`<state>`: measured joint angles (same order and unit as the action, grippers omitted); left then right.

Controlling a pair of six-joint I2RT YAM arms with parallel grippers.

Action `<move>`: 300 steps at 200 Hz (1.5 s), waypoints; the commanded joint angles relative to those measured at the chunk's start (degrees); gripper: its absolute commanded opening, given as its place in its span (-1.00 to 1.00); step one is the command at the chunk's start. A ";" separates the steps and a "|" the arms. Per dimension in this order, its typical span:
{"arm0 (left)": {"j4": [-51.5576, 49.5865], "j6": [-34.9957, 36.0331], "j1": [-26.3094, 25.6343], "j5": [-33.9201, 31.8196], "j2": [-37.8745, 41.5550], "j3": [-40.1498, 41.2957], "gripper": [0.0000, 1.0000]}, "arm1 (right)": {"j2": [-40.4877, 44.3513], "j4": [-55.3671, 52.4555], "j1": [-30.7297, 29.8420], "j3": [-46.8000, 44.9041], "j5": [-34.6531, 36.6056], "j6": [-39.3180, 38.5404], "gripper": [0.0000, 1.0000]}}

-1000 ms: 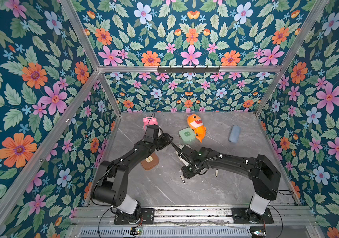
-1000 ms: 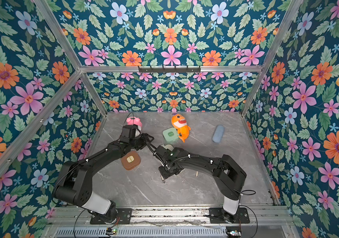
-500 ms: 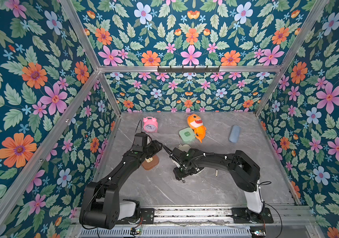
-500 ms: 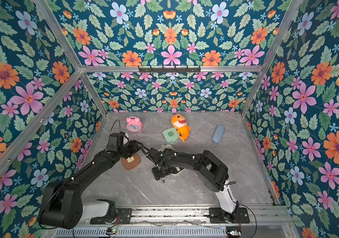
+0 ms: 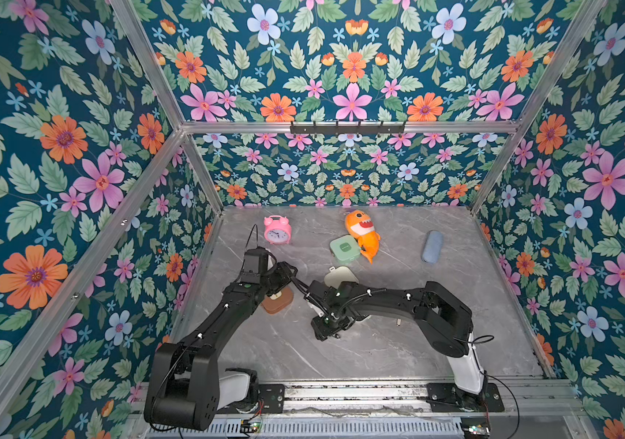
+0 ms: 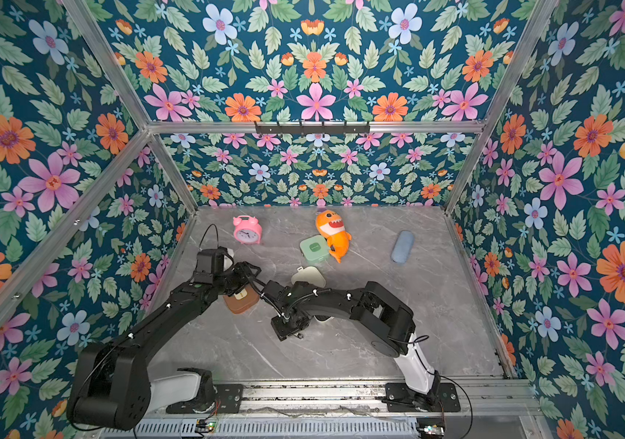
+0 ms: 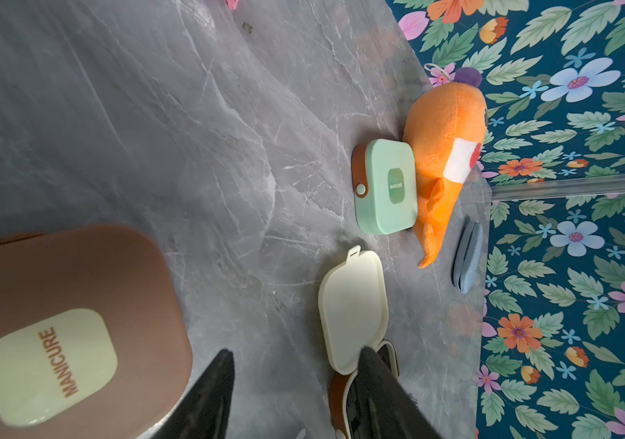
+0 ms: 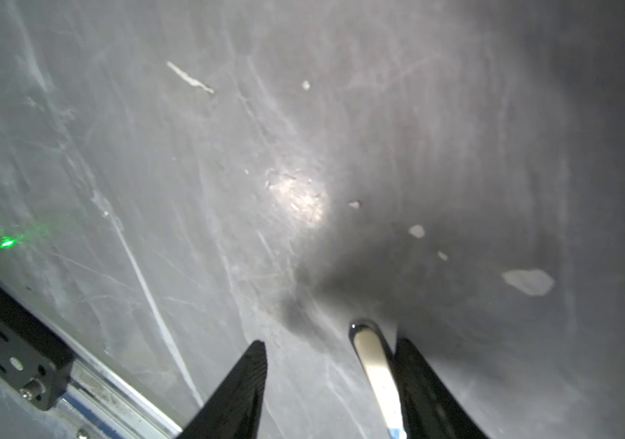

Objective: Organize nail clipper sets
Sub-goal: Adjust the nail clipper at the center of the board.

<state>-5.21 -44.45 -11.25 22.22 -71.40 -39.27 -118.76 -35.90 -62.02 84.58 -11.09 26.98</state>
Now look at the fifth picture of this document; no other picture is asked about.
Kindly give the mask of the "brown clipper case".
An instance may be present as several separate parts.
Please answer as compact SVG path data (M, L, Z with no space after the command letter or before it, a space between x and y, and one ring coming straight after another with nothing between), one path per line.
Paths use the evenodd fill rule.
M263 309L270 315L278 314L288 307L294 300L290 287L284 287L279 293L266 296L262 302Z

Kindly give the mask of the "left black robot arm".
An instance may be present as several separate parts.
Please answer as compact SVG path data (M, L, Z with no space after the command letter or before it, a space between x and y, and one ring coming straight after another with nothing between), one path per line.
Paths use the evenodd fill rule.
M225 288L219 304L197 329L175 343L162 344L151 366L145 421L206 430L228 405L220 391L221 351L263 299L290 285L297 272L296 267L281 262L262 274L241 274Z

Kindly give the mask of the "cream clipper case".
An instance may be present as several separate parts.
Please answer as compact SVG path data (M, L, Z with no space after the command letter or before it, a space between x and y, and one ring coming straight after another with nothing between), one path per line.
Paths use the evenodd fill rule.
M327 287L338 288L342 283L358 283L356 275L346 266L331 267L325 275L323 283Z

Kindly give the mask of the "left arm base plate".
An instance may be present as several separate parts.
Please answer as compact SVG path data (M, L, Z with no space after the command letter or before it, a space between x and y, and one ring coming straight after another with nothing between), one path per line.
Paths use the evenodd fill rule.
M242 414L252 416L256 413L283 413L286 387L283 384L260 384L258 396L244 402L233 402L217 414Z

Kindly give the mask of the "green clipper case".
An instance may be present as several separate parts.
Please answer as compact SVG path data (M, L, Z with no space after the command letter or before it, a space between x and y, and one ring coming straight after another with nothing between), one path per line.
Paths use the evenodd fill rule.
M361 256L358 242L351 235L336 238L329 246L334 259L341 265L353 263Z

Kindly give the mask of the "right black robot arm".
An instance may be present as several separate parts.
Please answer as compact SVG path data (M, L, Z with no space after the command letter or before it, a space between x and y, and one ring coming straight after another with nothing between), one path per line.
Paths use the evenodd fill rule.
M388 289L349 281L333 287L315 281L304 297L316 309L311 325L320 341L335 338L370 316L413 322L430 347L447 358L453 372L449 389L428 387L430 403L463 412L486 409L488 376L476 352L473 312L440 283Z

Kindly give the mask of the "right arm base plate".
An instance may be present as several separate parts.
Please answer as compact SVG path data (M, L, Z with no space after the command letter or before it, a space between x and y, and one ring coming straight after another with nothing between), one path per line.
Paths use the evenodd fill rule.
M428 383L427 402L438 413L504 413L505 406L494 383L488 382L478 394L461 391L454 384Z

